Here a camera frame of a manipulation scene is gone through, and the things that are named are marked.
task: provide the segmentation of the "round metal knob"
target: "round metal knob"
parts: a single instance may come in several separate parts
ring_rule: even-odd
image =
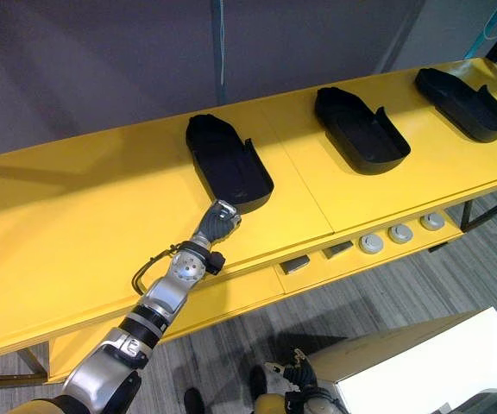
[[[390,229],[388,229],[388,235],[393,240],[393,242],[398,244],[406,243],[413,238],[412,230],[405,224],[392,226]]]
[[[420,219],[421,224],[428,230],[438,230],[444,227],[444,217],[438,213],[425,214]]]
[[[378,235],[364,235],[360,238],[360,248],[365,253],[379,253],[383,249],[383,240]]]

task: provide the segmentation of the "gray wall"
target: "gray wall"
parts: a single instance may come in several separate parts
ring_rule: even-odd
[[[226,1],[229,102],[459,60],[496,5]],[[211,22],[211,0],[0,1],[0,153],[216,105]]]
[[[0,1],[0,153],[216,104],[209,2]]]
[[[427,0],[393,70],[463,59],[496,7],[497,0]],[[497,24],[488,35],[497,35]],[[476,56],[485,56],[495,42],[485,40]]]
[[[415,0],[226,3],[230,101],[378,71]]]

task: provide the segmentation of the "black shoe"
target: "black shoe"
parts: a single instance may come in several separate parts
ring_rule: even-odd
[[[187,414],[204,414],[204,402],[197,388],[189,388],[183,394],[183,404]]]
[[[267,393],[266,374],[260,365],[255,365],[250,370],[248,387],[250,388],[250,397],[253,401],[256,401],[262,394]]]

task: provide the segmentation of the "black cable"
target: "black cable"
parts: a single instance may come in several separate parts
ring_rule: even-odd
[[[162,252],[158,253],[155,257],[151,257],[147,263],[145,263],[143,266],[140,267],[140,269],[135,272],[134,277],[131,279],[131,285],[134,288],[134,291],[138,293],[140,296],[145,293],[140,286],[140,280],[143,277],[143,274],[157,261],[162,259],[164,256],[169,256],[170,254],[174,254],[178,251],[179,244],[172,244],[170,245],[170,248],[163,250]]]

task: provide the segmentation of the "silver robot arm segment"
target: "silver robot arm segment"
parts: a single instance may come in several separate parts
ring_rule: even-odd
[[[138,370],[147,365],[187,294],[205,272],[217,274],[221,269],[224,258],[210,252],[211,244],[226,237],[240,221],[235,207],[215,201],[191,239],[179,245],[166,275],[148,288],[120,326],[72,371],[61,395],[31,401],[10,413],[125,413],[141,386]]]

